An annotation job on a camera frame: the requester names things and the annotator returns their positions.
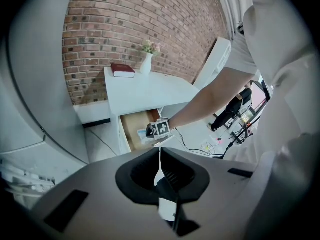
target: desk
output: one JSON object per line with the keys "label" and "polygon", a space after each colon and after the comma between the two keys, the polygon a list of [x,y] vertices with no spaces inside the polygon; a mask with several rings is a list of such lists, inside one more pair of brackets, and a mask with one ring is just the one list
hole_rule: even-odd
{"label": "desk", "polygon": [[132,136],[136,129],[127,127],[144,129],[151,114],[153,118],[161,117],[163,108],[168,110],[171,106],[188,103],[199,92],[182,78],[155,72],[146,76],[137,70],[134,78],[119,78],[113,76],[110,67],[105,67],[104,75],[111,111],[110,142],[112,149],[120,155],[133,151],[131,141],[136,139]]}

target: hand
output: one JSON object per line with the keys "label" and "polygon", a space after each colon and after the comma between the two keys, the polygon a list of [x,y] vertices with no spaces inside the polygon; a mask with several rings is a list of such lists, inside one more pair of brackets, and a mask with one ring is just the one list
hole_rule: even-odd
{"label": "hand", "polygon": [[145,136],[149,139],[154,138],[154,131],[152,130],[151,124],[149,123],[146,127]]}

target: book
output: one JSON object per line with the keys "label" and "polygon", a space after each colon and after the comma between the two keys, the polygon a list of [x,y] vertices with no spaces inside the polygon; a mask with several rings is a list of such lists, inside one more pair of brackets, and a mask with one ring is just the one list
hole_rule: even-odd
{"label": "book", "polygon": [[134,78],[136,72],[128,65],[111,64],[111,70],[115,78]]}

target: white vase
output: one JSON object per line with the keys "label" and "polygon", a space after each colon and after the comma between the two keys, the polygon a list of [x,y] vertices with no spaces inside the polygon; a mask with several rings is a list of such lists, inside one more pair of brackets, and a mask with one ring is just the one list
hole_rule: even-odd
{"label": "white vase", "polygon": [[150,74],[152,57],[153,57],[153,54],[151,54],[151,53],[146,54],[146,58],[140,68],[141,74],[146,75],[146,76]]}

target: drawer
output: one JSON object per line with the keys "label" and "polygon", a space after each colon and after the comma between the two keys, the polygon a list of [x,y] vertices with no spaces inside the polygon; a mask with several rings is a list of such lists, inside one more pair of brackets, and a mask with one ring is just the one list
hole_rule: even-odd
{"label": "drawer", "polygon": [[148,141],[146,144],[142,143],[137,131],[145,129],[148,124],[155,122],[159,118],[161,118],[161,115],[157,109],[120,116],[119,131],[121,153],[126,154],[136,150],[150,149],[155,146],[160,146],[173,138],[174,136],[170,135],[164,139]]}

